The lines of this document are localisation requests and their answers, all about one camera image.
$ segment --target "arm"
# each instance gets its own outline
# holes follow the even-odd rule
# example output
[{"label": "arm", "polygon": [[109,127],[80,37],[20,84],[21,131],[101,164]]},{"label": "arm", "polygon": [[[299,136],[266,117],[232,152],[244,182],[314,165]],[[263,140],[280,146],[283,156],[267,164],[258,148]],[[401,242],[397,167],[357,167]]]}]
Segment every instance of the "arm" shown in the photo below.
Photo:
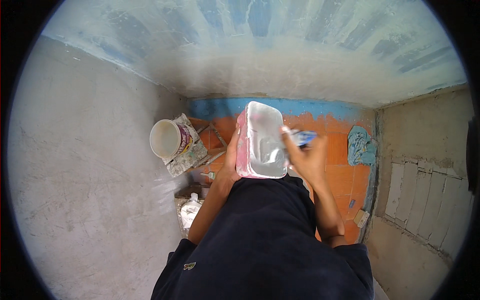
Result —
[{"label": "arm", "polygon": [[200,207],[197,216],[190,226],[188,239],[195,245],[198,245],[202,240],[213,220],[215,220],[216,215],[218,215],[218,212],[227,201],[233,183],[241,178],[235,170],[237,163],[237,144],[240,136],[238,123],[235,128],[235,132],[227,147],[223,167],[218,172],[216,179],[205,197],[202,207]]},{"label": "arm", "polygon": [[284,132],[282,128],[282,139],[290,155],[290,162],[313,188],[316,223],[322,242],[332,248],[347,245],[342,216],[325,175],[327,137],[317,136],[312,140],[310,150],[302,151]]}]

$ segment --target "sleeve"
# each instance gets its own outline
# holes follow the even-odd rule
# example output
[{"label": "sleeve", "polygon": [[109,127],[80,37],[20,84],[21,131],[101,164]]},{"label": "sleeve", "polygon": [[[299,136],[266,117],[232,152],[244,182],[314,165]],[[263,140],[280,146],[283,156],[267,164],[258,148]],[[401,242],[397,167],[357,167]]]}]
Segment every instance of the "sleeve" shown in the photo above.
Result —
[{"label": "sleeve", "polygon": [[171,297],[183,270],[183,265],[195,248],[197,248],[197,245],[187,239],[182,239],[177,249],[168,254],[167,265],[155,283],[151,300],[168,299]]},{"label": "sleeve", "polygon": [[373,299],[373,275],[368,249],[365,244],[341,245],[334,248],[335,252],[342,256],[352,271],[357,275],[360,282],[365,286],[368,294]]}]

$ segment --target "cloth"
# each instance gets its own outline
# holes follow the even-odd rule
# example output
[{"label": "cloth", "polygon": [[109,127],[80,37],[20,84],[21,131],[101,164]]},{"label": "cloth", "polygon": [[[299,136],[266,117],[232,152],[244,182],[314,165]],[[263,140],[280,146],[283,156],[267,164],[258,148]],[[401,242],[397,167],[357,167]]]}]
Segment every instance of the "cloth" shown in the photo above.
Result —
[{"label": "cloth", "polygon": [[351,166],[364,164],[375,164],[375,154],[377,153],[377,146],[361,126],[353,126],[348,133],[348,164]]},{"label": "cloth", "polygon": [[198,246],[181,240],[153,290],[158,299],[373,299],[363,244],[315,238],[300,178],[242,178]]}]

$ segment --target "crocodile logo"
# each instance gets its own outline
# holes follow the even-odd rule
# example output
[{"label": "crocodile logo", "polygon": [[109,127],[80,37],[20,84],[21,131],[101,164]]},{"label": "crocodile logo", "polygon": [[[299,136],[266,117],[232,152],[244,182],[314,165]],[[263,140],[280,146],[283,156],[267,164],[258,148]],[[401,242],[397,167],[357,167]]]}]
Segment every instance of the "crocodile logo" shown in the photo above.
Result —
[{"label": "crocodile logo", "polygon": [[189,264],[184,264],[184,265],[183,265],[183,269],[184,269],[184,270],[192,270],[193,267],[195,267],[196,264],[197,264],[197,262],[195,262],[195,263],[189,263]]}]

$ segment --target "concrete wall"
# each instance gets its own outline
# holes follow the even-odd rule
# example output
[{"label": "concrete wall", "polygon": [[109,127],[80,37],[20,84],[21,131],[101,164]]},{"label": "concrete wall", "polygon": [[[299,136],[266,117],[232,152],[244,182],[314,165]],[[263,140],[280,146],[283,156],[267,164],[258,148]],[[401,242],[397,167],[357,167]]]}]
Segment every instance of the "concrete wall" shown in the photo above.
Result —
[{"label": "concrete wall", "polygon": [[173,190],[186,183],[171,179],[149,133],[185,111],[178,95],[110,62],[37,42],[7,163],[20,233],[58,299],[149,299],[180,241]]},{"label": "concrete wall", "polygon": [[421,0],[66,0],[43,34],[187,97],[375,108],[466,81]]},{"label": "concrete wall", "polygon": [[[465,149],[468,121],[473,116],[470,93],[466,88],[455,91],[447,90],[443,93],[419,97],[415,101],[401,105],[380,109],[378,114],[382,136],[380,180],[375,216],[372,219],[372,227],[366,242],[370,252],[373,275],[391,300],[428,299],[442,283],[451,267],[452,259],[455,257],[442,251],[440,245],[430,245],[428,238],[431,236],[426,236],[427,239],[425,240],[421,236],[417,236],[416,232],[410,233],[408,223],[407,229],[405,229],[405,225],[398,225],[401,225],[401,222],[396,224],[388,220],[385,207],[392,187],[390,182],[392,162],[401,165],[402,161],[408,159],[426,159],[427,162],[436,165],[438,168],[444,168],[445,171],[448,168],[452,169],[455,172],[452,180],[463,183],[463,180],[457,178],[466,178]],[[414,164],[413,166],[415,166],[414,172],[416,174],[417,166]],[[445,178],[450,178],[446,174],[441,176],[443,176],[444,181]],[[447,190],[450,188],[449,182],[447,179],[447,184],[443,183],[441,185],[440,196],[438,197],[434,197],[433,194],[430,195],[428,186],[426,187],[429,198],[425,213],[422,213],[424,217],[432,213],[429,210],[431,209],[429,207],[432,206],[429,205],[429,202],[440,203],[442,197],[442,203],[447,200]],[[402,186],[400,182],[402,190],[406,188],[408,183],[406,183],[405,177],[403,183],[405,186]],[[402,192],[400,199],[397,199],[400,204],[402,204],[403,196]],[[454,197],[457,196],[465,198],[468,202],[470,201],[468,195],[465,195],[465,197],[454,195]],[[469,219],[471,206],[468,208],[468,202],[465,213],[457,218],[459,221]],[[458,202],[449,202],[448,204],[451,205],[449,211],[453,213],[459,208]],[[434,212],[432,220],[434,232],[437,230],[435,226],[440,224],[439,226],[443,227],[444,221],[451,221],[450,226],[456,222],[456,217],[449,214],[441,216],[445,212],[440,207],[438,208],[442,212],[439,213],[438,210]],[[456,234],[456,236],[460,236],[459,241],[455,242],[459,244],[462,242],[461,236],[465,234],[466,227],[457,226],[456,229],[460,230]]]}]

